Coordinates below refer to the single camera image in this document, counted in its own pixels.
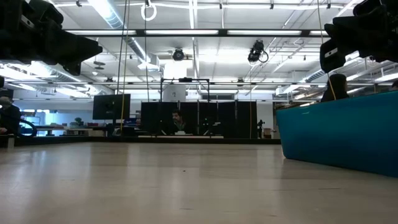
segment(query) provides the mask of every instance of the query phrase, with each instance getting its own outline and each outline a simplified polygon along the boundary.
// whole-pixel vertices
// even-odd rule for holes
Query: ceiling pipe
[[[88,2],[112,29],[127,29],[111,0],[88,0]],[[133,37],[123,37],[123,39],[142,63],[150,62],[150,56]]]

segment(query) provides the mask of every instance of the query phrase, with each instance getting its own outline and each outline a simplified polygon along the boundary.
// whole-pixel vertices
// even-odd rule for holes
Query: overhead beam
[[[15,82],[6,82],[7,84],[31,84],[31,85],[43,85],[43,84],[50,84],[50,85],[117,85],[116,82],[35,82],[35,81],[15,81]],[[119,84],[126,84],[126,85],[147,85],[146,82],[119,82]],[[149,82],[149,85],[160,85],[160,82]],[[200,82],[173,82],[173,85],[202,85]],[[305,85],[305,86],[318,86],[318,85],[325,85],[325,83],[299,83],[299,82],[210,82],[210,85],[225,85],[225,86],[238,86],[238,85],[258,85],[258,86],[278,86],[278,85]],[[392,83],[348,83],[348,86],[391,86]]]
[[[66,29],[83,37],[311,37],[321,31],[310,29]]]

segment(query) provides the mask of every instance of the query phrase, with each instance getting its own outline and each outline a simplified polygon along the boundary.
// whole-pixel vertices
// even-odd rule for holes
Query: man
[[[173,111],[173,125],[169,127],[168,134],[175,134],[179,131],[184,131],[186,134],[193,134],[191,127],[185,122],[182,117],[181,111],[174,110]]]
[[[396,91],[396,90],[398,90],[398,80],[397,80],[397,81],[395,81],[395,82],[392,84],[392,86],[391,86],[391,90],[392,90],[392,91]]]
[[[21,112],[19,108],[12,105],[9,96],[0,97],[0,102],[5,102],[0,109],[0,134],[12,134],[11,130],[18,131]]]

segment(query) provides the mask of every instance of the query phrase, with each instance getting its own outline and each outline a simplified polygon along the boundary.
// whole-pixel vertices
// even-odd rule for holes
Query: rope
[[[116,94],[117,95],[119,94],[120,65],[121,65],[121,62],[122,62],[123,34],[124,34],[124,24],[126,23],[126,9],[127,9],[127,0],[125,0],[125,2],[124,2],[124,16],[123,16],[122,37],[120,39],[120,54],[119,54],[119,68],[118,68],[118,87],[116,89]]]
[[[130,0],[129,0],[129,7],[128,7],[128,11],[127,11],[127,33],[126,33],[126,40],[129,38],[129,22],[130,22]],[[122,125],[122,121],[123,121],[123,115],[124,115],[124,89],[126,86],[126,68],[127,68],[127,46],[128,44],[126,43],[126,48],[125,48],[125,54],[124,54],[124,76],[123,76],[123,93],[122,93],[122,116],[120,118],[120,135],[123,134],[123,125]]]
[[[321,12],[320,12],[320,8],[319,8],[319,5],[320,5],[320,4],[319,4],[319,0],[317,0],[317,2],[318,2],[319,28],[320,28],[321,40],[322,40],[322,44],[323,44],[322,21],[321,21]],[[330,88],[331,88],[331,92],[332,92],[332,94],[333,94],[334,99],[336,100],[335,90],[333,89],[333,85],[331,84],[329,73],[327,73],[327,74],[328,74],[328,81],[329,81],[329,85],[330,85]]]

